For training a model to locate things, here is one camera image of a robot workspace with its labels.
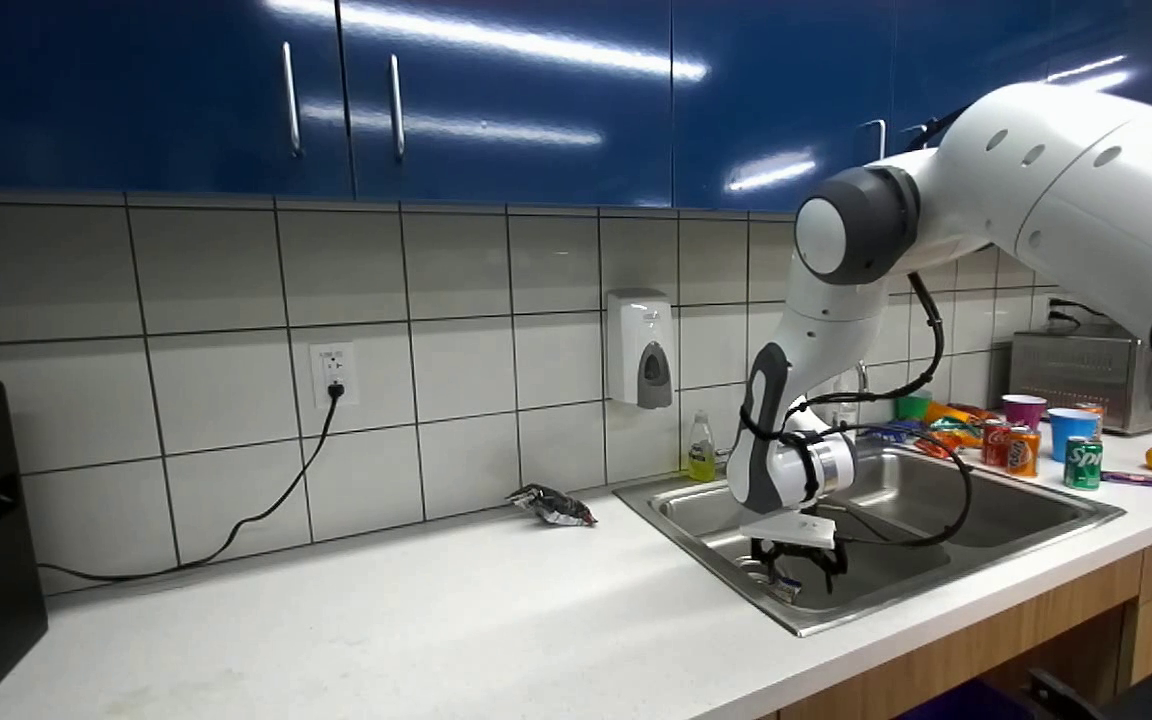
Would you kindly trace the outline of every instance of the wall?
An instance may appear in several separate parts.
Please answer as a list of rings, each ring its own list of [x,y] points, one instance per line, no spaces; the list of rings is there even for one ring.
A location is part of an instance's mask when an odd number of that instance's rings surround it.
[[[312,344],[356,348],[356,404],[228,556],[448,520],[532,480],[672,472],[680,420],[708,412],[732,440],[788,240],[768,216],[0,196],[0,380],[40,560],[172,568],[268,508],[320,432]],[[1000,344],[1044,316],[1048,288],[996,252],[928,284],[948,320],[936,396],[984,404]],[[608,288],[676,300],[668,412],[600,400]],[[928,348],[900,288],[864,360],[872,388]]]

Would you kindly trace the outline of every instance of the soap dispenser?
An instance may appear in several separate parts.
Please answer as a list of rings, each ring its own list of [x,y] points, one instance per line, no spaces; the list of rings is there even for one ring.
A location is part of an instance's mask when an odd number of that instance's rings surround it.
[[[660,292],[608,296],[608,396],[632,408],[672,404],[676,328]]]

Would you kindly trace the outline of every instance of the kitchen sink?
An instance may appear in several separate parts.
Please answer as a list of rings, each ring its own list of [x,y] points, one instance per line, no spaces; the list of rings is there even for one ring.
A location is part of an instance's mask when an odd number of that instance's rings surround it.
[[[816,556],[756,560],[768,544],[752,544],[752,536],[740,532],[756,512],[736,504],[724,480],[656,480],[616,488],[616,496],[796,636],[912,600],[1004,556],[1072,540],[1120,516],[1120,508],[1088,496],[972,468],[972,512],[964,528],[940,544],[908,548],[900,540],[920,540],[952,524],[964,484],[956,464],[896,448],[856,452],[856,484],[848,496],[812,508],[836,520],[840,540],[836,552]]]

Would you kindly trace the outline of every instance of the power outlet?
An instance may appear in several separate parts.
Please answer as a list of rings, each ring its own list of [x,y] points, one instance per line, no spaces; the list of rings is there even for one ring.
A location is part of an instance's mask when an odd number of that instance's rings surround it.
[[[344,384],[344,396],[336,408],[356,408],[360,404],[360,364],[352,356],[352,344],[312,344],[312,400],[316,408],[332,408],[328,388]]]

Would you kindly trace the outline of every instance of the white countertop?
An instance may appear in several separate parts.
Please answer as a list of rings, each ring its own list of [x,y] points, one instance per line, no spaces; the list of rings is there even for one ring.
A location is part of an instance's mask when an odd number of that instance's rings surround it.
[[[1108,440],[1104,468],[1148,444]],[[1128,516],[808,640],[616,496],[600,528],[488,512],[320,544],[56,600],[0,716],[760,716],[1152,544],[1152,488],[1096,500]]]

